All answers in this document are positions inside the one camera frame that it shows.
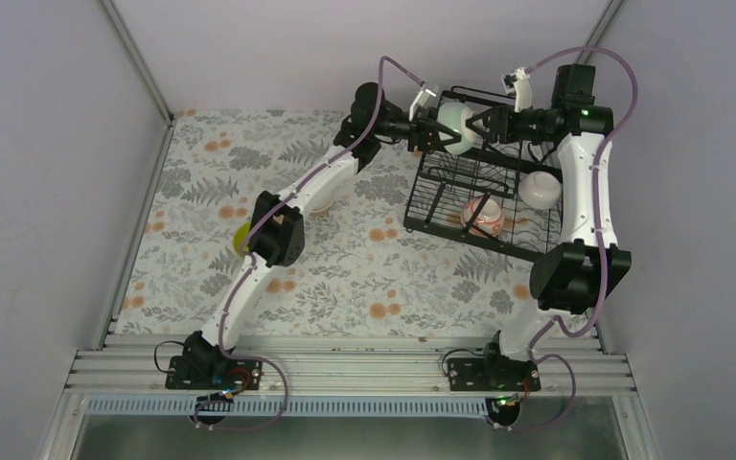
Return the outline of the beige patterned bowl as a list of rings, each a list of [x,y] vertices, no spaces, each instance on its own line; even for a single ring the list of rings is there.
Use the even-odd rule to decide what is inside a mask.
[[[333,206],[335,198],[335,186],[326,185],[316,188],[310,196],[307,210],[313,215],[325,213]]]

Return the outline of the pale green bowl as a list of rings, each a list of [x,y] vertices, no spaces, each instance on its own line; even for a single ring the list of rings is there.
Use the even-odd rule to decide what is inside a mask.
[[[448,130],[439,133],[446,153],[461,155],[475,145],[479,136],[467,127],[467,121],[473,115],[474,111],[464,103],[447,102],[439,106],[437,123]]]

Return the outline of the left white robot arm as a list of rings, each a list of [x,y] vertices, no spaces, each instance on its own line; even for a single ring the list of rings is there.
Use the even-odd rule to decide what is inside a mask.
[[[472,110],[462,103],[425,107],[432,95],[421,88],[405,111],[386,100],[378,83],[362,84],[324,156],[282,191],[256,198],[250,229],[240,243],[244,263],[239,273],[211,318],[184,341],[185,354],[197,355],[190,374],[200,385],[214,388],[226,380],[224,356],[236,347],[251,310],[304,250],[306,217],[322,210],[340,186],[361,173],[385,140],[421,151],[474,142],[467,127]]]

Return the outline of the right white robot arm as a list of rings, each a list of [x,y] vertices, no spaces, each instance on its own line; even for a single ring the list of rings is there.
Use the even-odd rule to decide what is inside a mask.
[[[496,333],[485,346],[480,375],[493,390],[515,381],[518,367],[527,376],[536,372],[536,346],[553,328],[569,338],[592,330],[632,264],[610,215],[610,153],[624,123],[614,121],[611,108],[596,104],[595,67],[560,66],[547,109],[532,106],[532,71],[519,68],[505,76],[514,105],[487,110],[480,118],[495,140],[553,143],[563,180],[563,218],[559,244],[532,265],[529,288],[538,302],[532,323],[516,339]]]

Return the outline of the yellow-green bowl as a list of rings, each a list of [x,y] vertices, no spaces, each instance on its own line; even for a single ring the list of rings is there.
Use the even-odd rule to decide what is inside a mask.
[[[233,235],[233,239],[232,239],[233,250],[235,254],[241,259],[244,258],[244,253],[247,251],[244,241],[249,231],[250,231],[250,223],[245,222],[235,231]]]

